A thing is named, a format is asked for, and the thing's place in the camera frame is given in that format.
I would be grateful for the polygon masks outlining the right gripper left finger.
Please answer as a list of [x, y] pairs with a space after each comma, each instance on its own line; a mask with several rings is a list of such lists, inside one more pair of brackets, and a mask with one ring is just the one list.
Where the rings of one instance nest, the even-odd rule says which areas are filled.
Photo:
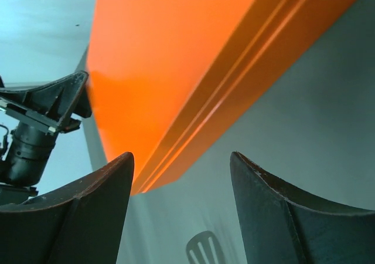
[[1, 263], [115, 263], [133, 174], [126, 152], [54, 191], [1, 205]]

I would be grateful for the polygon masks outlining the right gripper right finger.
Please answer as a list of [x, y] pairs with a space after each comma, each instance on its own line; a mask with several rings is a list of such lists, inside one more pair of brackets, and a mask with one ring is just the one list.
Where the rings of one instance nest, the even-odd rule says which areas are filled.
[[374, 263], [374, 211], [304, 191], [240, 152], [230, 174], [248, 263]]

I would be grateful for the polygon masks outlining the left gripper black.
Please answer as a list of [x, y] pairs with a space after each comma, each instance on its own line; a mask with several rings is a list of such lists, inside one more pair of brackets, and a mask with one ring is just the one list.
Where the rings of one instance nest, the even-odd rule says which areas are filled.
[[17, 187], [36, 185], [55, 147], [57, 133], [80, 127], [76, 114], [91, 116], [86, 82], [88, 73], [79, 71], [30, 89], [1, 88], [1, 109], [19, 123], [12, 131], [12, 143], [1, 162], [1, 181]]

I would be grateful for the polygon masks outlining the orange compartment box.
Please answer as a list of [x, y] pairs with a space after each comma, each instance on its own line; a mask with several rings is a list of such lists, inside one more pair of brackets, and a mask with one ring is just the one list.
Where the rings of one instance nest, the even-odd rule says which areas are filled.
[[356, 0], [255, 0], [134, 178], [176, 181]]

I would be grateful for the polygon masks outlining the orange box lid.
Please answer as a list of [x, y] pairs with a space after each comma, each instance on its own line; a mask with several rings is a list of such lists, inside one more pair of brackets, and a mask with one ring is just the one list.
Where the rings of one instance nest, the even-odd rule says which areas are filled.
[[143, 169], [255, 1], [96, 0], [89, 95], [109, 160]]

